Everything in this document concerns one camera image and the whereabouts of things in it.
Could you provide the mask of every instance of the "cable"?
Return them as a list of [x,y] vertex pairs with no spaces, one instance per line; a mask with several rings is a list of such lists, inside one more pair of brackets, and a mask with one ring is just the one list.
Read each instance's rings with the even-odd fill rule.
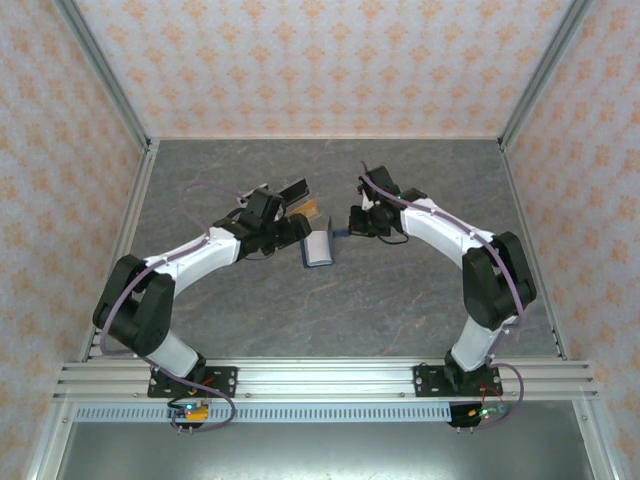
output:
[[[193,223],[195,223],[196,225],[198,225],[204,232],[204,235],[202,237],[202,239],[196,244],[193,245],[192,247],[186,248],[184,250],[181,250],[180,252],[176,252],[173,255],[170,255],[169,257],[167,257],[166,261],[165,260],[159,260],[151,265],[148,265],[144,270],[142,270],[142,272],[140,272],[132,281],[129,285],[127,285],[125,287],[125,289],[122,291],[122,293],[120,294],[120,296],[118,297],[118,299],[115,301],[115,303],[113,304],[113,307],[111,308],[111,311],[109,312],[109,315],[107,316],[107,320],[105,321],[103,327],[102,327],[102,332],[100,334],[100,351],[102,352],[103,355],[119,355],[121,353],[129,353],[128,350],[109,350],[107,348],[107,336],[109,333],[109,329],[111,328],[111,325],[113,324],[113,321],[116,317],[116,315],[118,314],[118,311],[120,310],[120,308],[122,307],[122,304],[124,303],[124,301],[129,298],[129,295],[131,294],[131,292],[133,292],[133,289],[142,281],[144,280],[144,278],[149,275],[152,271],[154,271],[156,268],[158,268],[159,266],[168,263],[168,262],[172,262],[174,260],[178,260],[186,255],[190,255],[193,252],[196,252],[198,250],[200,250],[202,247],[204,247],[208,242],[209,242],[209,227],[207,227],[205,225],[205,223],[200,220],[196,215],[194,215],[193,213],[191,213],[184,202],[184,195],[187,191],[191,190],[194,187],[209,187],[209,188],[215,188],[217,190],[221,190],[227,193],[231,193],[233,195],[236,195],[238,197],[243,197],[242,194],[238,194],[235,191],[233,191],[232,189],[224,186],[224,185],[220,185],[217,183],[211,183],[211,182],[192,182],[186,186],[184,186],[182,188],[182,190],[180,191],[180,196],[179,196],[179,204],[180,204],[180,208],[182,209],[183,213],[185,214],[185,216],[191,220]],[[236,416],[236,406],[233,403],[233,400],[231,400],[231,398],[229,398],[226,394],[222,393],[219,390],[216,390],[214,388],[211,387],[207,387],[205,385],[200,385],[194,382],[191,382],[185,378],[181,378],[178,377],[176,375],[174,375],[173,373],[165,370],[164,368],[159,367],[158,365],[156,365],[155,363],[153,363],[152,361],[150,361],[147,358],[143,358],[144,361],[146,361],[147,363],[149,363],[152,367],[157,368],[162,374],[164,374],[165,376],[171,378],[172,380],[185,385],[187,387],[191,387],[191,388],[196,388],[198,390],[203,390],[205,392],[208,393],[212,393],[213,395],[216,395],[217,397],[222,398],[223,400],[225,400],[227,403],[229,403],[230,407],[231,407],[231,413],[229,414],[229,417],[219,423],[214,423],[212,425],[208,425],[206,427],[201,427],[199,428],[198,432],[202,432],[202,431],[210,431],[210,430],[215,430],[217,428],[223,427],[227,424],[229,424]],[[181,428],[179,428],[176,424],[175,421],[175,414],[171,420],[171,426],[180,431]]]
[[185,398],[188,398],[188,397],[180,396],[172,400],[169,400],[167,402],[167,407],[175,408],[176,410],[184,410],[184,405],[178,405],[176,402],[179,402],[180,400],[184,400]]
[[402,233],[401,235],[404,237],[404,240],[400,240],[399,242],[390,242],[389,240],[385,240],[384,238],[382,238],[380,235],[376,235],[376,237],[378,237],[378,240],[380,240],[382,243],[385,243],[387,245],[404,245],[409,241],[409,235],[407,235],[406,233]]
[[[147,363],[149,363],[150,365],[158,367],[157,365],[155,365],[153,362],[147,360],[146,358],[144,360]],[[231,413],[229,413],[229,416],[225,420],[223,420],[222,422],[212,423],[212,424],[209,424],[209,425],[202,426],[202,427],[200,427],[200,428],[198,428],[196,430],[190,430],[190,433],[203,433],[203,432],[210,432],[211,430],[217,430],[217,429],[222,428],[222,427],[224,427],[226,425],[229,425],[229,423],[231,423],[233,421],[233,419],[235,418],[236,413],[237,413],[236,404],[233,403],[233,400],[231,400],[231,398],[229,398],[229,396],[227,394],[222,393],[220,390],[216,390],[215,388],[206,387],[206,386],[201,385],[199,383],[194,383],[194,382],[191,382],[191,381],[186,380],[184,378],[178,377],[178,376],[174,375],[173,373],[169,372],[168,370],[165,370],[164,368],[158,368],[158,370],[163,375],[166,375],[170,379],[172,379],[172,380],[174,380],[176,382],[179,382],[179,383],[181,383],[183,385],[186,385],[187,387],[196,388],[196,389],[202,390],[204,392],[212,393],[213,395],[216,395],[217,397],[222,398],[231,407]],[[180,432],[182,430],[182,428],[176,423],[176,415],[177,415],[177,412],[174,412],[174,414],[173,414],[173,416],[171,418],[171,426],[174,428],[174,430],[177,430],[178,432]]]
[[[496,265],[500,269],[500,272],[504,276],[504,279],[507,282],[507,285],[509,286],[509,291],[511,292],[511,296],[513,297],[513,301],[516,305],[516,310],[518,312],[518,317],[520,319],[520,322],[526,322],[527,317],[524,313],[524,307],[522,306],[520,295],[518,295],[518,290],[516,289],[515,282],[513,281],[513,278],[511,278],[511,274],[509,273],[507,266],[504,264],[504,262],[500,258],[500,255],[498,255],[498,252],[495,250],[495,248],[493,248],[493,246],[487,240],[482,238],[481,235],[476,235],[475,232],[469,227],[467,227],[464,223],[460,222],[457,218],[453,217],[452,215],[449,215],[448,213],[440,210],[439,208],[427,208],[425,206],[415,204],[413,202],[407,202],[402,198],[398,198],[395,195],[392,195],[389,192],[386,192],[382,188],[378,187],[375,183],[373,183],[371,179],[366,175],[366,173],[368,172],[367,164],[365,162],[360,162],[360,163],[362,164],[362,167],[364,168],[364,172],[365,172],[365,175],[363,175],[361,178],[364,180],[364,182],[367,185],[369,185],[379,195],[382,195],[383,197],[395,203],[404,205],[405,207],[415,208],[416,210],[421,210],[430,215],[434,215],[436,217],[442,218],[443,220],[446,220],[447,222],[451,223],[455,227],[459,228],[462,232],[477,239],[482,244],[482,246],[489,252],[491,257],[493,257],[494,261],[496,262]],[[511,327],[514,327],[515,325],[517,324],[514,322],[513,324],[510,324],[509,327],[511,328]],[[507,412],[507,414],[505,414],[503,417],[499,418],[495,422],[492,422],[488,425],[480,425],[475,429],[468,429],[469,431],[485,430],[487,428],[492,428],[496,425],[501,424],[507,418],[509,418],[522,403],[522,398],[524,397],[524,381],[522,380],[522,375],[520,375],[520,372],[518,372],[518,370],[513,365],[510,365],[508,363],[493,363],[493,364],[491,363],[493,352],[495,351],[498,343],[502,339],[503,333],[504,333],[504,330],[501,328],[500,332],[498,333],[498,336],[496,337],[496,340],[494,340],[493,345],[489,349],[489,352],[486,358],[486,364],[487,366],[492,366],[492,367],[506,367],[515,373],[516,377],[518,378],[518,384],[520,386],[520,395],[518,397],[518,401],[516,402],[515,406],[509,412]]]
[[525,320],[526,316],[524,313],[524,307],[522,306],[522,301],[520,300],[520,295],[518,295],[518,290],[516,289],[516,285],[513,281],[513,278],[511,278],[511,274],[509,273],[509,270],[507,269],[507,266],[504,264],[504,262],[502,261],[502,259],[500,258],[500,255],[498,255],[498,252],[496,252],[495,248],[493,248],[493,246],[491,246],[491,244],[486,241],[484,238],[482,238],[481,235],[476,235],[475,232],[470,229],[469,227],[467,227],[464,223],[460,222],[457,218],[455,218],[452,215],[449,215],[448,213],[438,209],[438,208],[428,208],[413,202],[407,202],[406,200],[402,199],[402,198],[398,198],[395,195],[390,194],[389,192],[384,191],[382,188],[380,188],[379,186],[377,186],[375,183],[373,183],[371,181],[371,179],[366,175],[366,173],[368,172],[368,168],[367,168],[367,164],[365,162],[361,162],[362,166],[364,168],[365,171],[365,175],[362,176],[362,179],[365,181],[365,183],[367,185],[369,185],[373,190],[375,190],[379,195],[382,195],[383,197],[392,200],[395,203],[399,203],[400,205],[404,205],[405,207],[409,207],[409,208],[415,208],[416,210],[421,210],[423,212],[426,212],[430,215],[434,215],[436,217],[440,217],[443,220],[446,220],[447,222],[451,223],[452,225],[456,226],[457,228],[459,228],[461,231],[463,231],[464,233],[471,235],[473,238],[477,239],[484,248],[487,249],[487,251],[489,252],[489,254],[493,257],[493,259],[496,262],[496,265],[498,265],[498,268],[500,269],[500,272],[502,273],[502,275],[504,276],[504,279],[507,282],[507,285],[509,286],[509,291],[511,292],[511,295],[513,296],[513,301],[516,304],[516,310],[518,312],[518,316],[521,318],[521,320]]
[[503,405],[504,400],[502,399],[502,395],[500,394],[500,392],[498,390],[496,390],[495,388],[491,387],[491,386],[487,386],[484,383],[480,384],[480,390],[482,390],[482,406],[484,406],[484,402],[487,399],[487,390],[489,390],[490,392],[492,392],[496,397],[498,397],[498,399],[500,400],[500,403],[502,403]]
[[474,432],[476,430],[486,430],[488,428],[497,427],[498,425],[503,423],[507,418],[511,417],[513,415],[513,413],[518,409],[518,407],[520,407],[520,404],[522,403],[522,399],[524,398],[524,380],[522,379],[522,375],[520,375],[520,372],[516,369],[516,367],[514,367],[513,365],[511,365],[509,363],[504,363],[504,362],[494,363],[491,366],[492,367],[508,368],[513,373],[515,373],[516,378],[518,379],[518,385],[520,387],[520,394],[518,395],[518,400],[516,401],[516,404],[513,406],[513,408],[511,410],[508,410],[507,413],[505,413],[504,416],[500,417],[498,420],[496,420],[494,422],[491,422],[491,423],[489,423],[487,425],[478,425],[477,427],[474,427],[473,429],[465,428],[465,429],[461,429],[461,430]]

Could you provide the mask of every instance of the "enclosure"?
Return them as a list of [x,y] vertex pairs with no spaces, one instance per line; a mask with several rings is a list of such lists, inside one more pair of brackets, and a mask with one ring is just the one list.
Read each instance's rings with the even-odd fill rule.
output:
[[[3,478],[635,478],[635,2],[24,0],[0,19]],[[238,369],[234,424],[177,436],[148,366],[101,352],[116,261],[201,234],[191,182],[305,178],[313,230],[344,233],[361,162],[522,242],[537,298],[496,357],[524,379],[500,369],[513,418],[456,435],[456,398],[418,395],[412,369],[465,326],[459,268],[343,235],[330,266],[290,245],[176,297],[172,331]],[[236,197],[186,207],[212,225]]]

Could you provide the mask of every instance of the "orange floral pattern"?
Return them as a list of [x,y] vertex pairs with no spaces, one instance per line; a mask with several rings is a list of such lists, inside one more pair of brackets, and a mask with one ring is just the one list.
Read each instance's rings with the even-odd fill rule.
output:
[[79,0],[155,137],[496,137],[570,3]]
[[595,2],[508,152],[571,353],[595,361],[630,472],[640,472],[639,31],[635,0]]
[[140,154],[54,2],[2,2],[0,45],[0,478],[19,479],[89,326]]

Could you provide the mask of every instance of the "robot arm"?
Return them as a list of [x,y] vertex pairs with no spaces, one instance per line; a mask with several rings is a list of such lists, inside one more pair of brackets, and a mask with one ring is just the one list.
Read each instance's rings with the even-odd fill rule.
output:
[[271,255],[307,237],[311,228],[306,217],[285,213],[288,205],[308,193],[304,180],[278,193],[257,188],[244,208],[219,220],[199,238],[161,255],[121,258],[98,302],[94,325],[104,328],[114,305],[125,296],[127,286],[143,271],[158,265],[125,296],[108,334],[171,374],[201,383],[205,359],[170,330],[173,299],[218,268],[232,265],[258,250]]
[[[525,308],[535,299],[536,289],[522,245],[511,232],[495,235],[463,222],[416,189],[401,192],[384,167],[368,171],[366,177],[360,177],[358,187],[362,205],[351,207],[352,234],[389,236],[393,228],[429,243],[462,270],[464,304],[469,315],[445,362],[454,387],[464,384],[474,372],[486,368],[486,358],[502,327],[513,323],[517,313],[503,272],[484,244],[498,252]],[[382,196],[371,184],[410,203]]]

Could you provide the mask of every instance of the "gray table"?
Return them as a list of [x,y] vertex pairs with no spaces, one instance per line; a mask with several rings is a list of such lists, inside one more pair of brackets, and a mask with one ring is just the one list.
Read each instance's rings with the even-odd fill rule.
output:
[[[133,253],[148,256],[199,235],[180,213],[178,193],[199,179],[247,191],[278,189],[306,177],[322,217],[347,224],[358,161],[385,165],[402,189],[416,187],[465,221],[494,232],[522,228],[498,147],[463,140],[217,140],[162,141],[138,222]],[[188,204],[207,223],[236,205],[212,190]],[[457,267],[429,245],[337,239],[336,263],[304,269],[292,246],[265,261],[241,261],[213,272],[176,299],[172,328],[208,357],[439,357],[466,319]],[[529,322],[501,346],[507,355],[555,355],[542,301]]]

